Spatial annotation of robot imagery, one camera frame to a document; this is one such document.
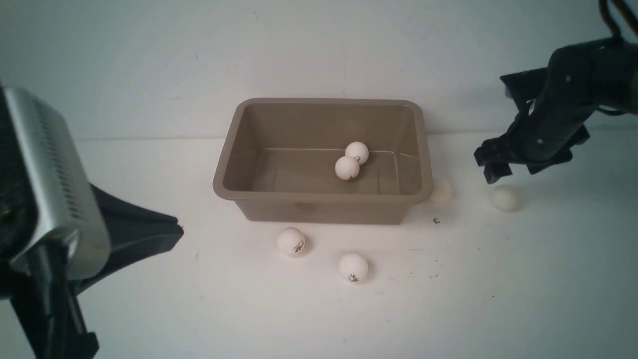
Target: ball inside bin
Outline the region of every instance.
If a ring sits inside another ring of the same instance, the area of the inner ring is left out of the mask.
[[[367,146],[361,142],[353,142],[346,147],[346,156],[356,159],[359,165],[366,163],[369,155]]]
[[[359,175],[359,163],[352,157],[343,156],[334,164],[334,172],[344,181],[354,180]]]

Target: beige plastic tub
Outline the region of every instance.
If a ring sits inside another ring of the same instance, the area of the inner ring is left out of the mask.
[[[355,141],[370,157],[353,181],[342,181],[334,164]],[[401,223],[432,192],[423,113],[401,100],[247,100],[230,125],[213,189],[249,220]]]

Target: white table surface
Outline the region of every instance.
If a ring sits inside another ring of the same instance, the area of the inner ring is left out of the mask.
[[[97,358],[635,358],[638,132],[595,132],[535,176],[515,168],[502,182],[526,203],[511,215],[472,157],[492,135],[430,136],[449,207],[399,226],[298,224],[311,241],[296,259],[274,248],[288,224],[249,222],[212,192],[223,140],[80,142],[94,184],[186,231],[80,296]],[[369,258],[369,280],[339,277],[347,251]],[[8,302],[0,348],[33,357]]]

